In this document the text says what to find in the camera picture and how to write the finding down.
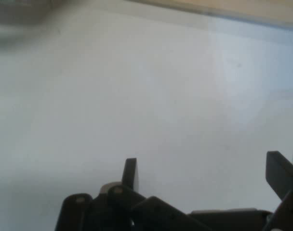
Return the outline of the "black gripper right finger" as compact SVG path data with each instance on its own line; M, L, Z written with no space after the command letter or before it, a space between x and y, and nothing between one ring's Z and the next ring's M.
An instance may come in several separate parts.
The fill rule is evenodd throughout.
M266 181L281 203L264 230L293 231L293 164L278 151L266 154Z

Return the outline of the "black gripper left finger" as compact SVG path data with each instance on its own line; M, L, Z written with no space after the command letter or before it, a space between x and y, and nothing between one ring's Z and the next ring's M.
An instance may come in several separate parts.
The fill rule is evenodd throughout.
M86 193L62 203L57 231L207 231L209 227L163 200L137 191L137 160L125 161L121 181L102 186L96 198Z

